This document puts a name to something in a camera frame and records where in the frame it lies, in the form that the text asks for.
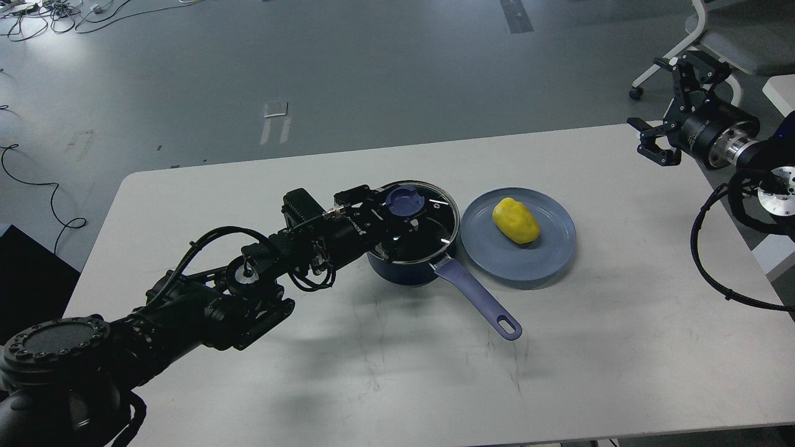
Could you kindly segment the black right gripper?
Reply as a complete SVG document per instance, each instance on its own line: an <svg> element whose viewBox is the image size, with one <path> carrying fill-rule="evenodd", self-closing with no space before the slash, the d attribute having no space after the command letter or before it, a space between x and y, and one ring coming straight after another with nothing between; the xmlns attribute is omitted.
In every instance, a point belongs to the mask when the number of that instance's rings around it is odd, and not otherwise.
<svg viewBox="0 0 795 447"><path fill-rule="evenodd" d="M681 164L681 151L708 169L736 165L739 155L755 141L759 118L719 99L716 86L732 74L729 63L704 51L685 51L678 59L656 58L654 65L673 77L673 98L661 125L630 117L639 132L637 152L661 166ZM662 149L658 139L674 133L674 148Z"/></svg>

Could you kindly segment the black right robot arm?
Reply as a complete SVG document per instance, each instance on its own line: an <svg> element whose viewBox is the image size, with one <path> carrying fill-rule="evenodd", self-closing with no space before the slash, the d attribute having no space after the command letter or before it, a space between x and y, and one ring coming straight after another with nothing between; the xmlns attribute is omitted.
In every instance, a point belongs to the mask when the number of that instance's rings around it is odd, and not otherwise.
<svg viewBox="0 0 795 447"><path fill-rule="evenodd" d="M706 169L734 170L728 181L712 191L694 220L689 245L697 271L731 302L792 314L791 305L763 302L718 282L702 263L699 234L706 214L726 200L740 224L792 240L793 115L787 115L772 136L761 140L759 119L716 93L716 87L732 74L728 63L704 51L688 50L676 59L656 58L653 64L671 74L673 98L660 125L627 119L638 131L639 155L661 166L679 165L682 156L688 155Z"/></svg>

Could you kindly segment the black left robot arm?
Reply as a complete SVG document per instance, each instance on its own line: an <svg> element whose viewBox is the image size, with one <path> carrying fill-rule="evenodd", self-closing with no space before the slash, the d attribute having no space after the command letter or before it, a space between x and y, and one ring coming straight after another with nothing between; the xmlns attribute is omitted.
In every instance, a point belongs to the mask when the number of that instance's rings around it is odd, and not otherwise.
<svg viewBox="0 0 795 447"><path fill-rule="evenodd" d="M392 248L438 210L417 186L358 186L325 210L304 189L286 193L286 227L269 237L217 227L191 243L147 303L106 322L37 323L2 349L3 446L127 446L147 405L135 389L199 346L245 349L286 320L295 302L278 282L315 292L366 252Z"/></svg>

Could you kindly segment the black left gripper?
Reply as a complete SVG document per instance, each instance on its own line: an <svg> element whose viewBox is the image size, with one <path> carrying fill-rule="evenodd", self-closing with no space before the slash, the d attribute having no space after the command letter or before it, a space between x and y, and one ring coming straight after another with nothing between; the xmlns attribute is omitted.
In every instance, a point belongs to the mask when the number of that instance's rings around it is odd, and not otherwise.
<svg viewBox="0 0 795 447"><path fill-rule="evenodd" d="M425 186L356 186L336 192L342 214L332 219L330 255L362 255L372 251L387 263L417 263L435 253L435 229L420 225L401 234L400 220L414 220L434 211L432 191Z"/></svg>

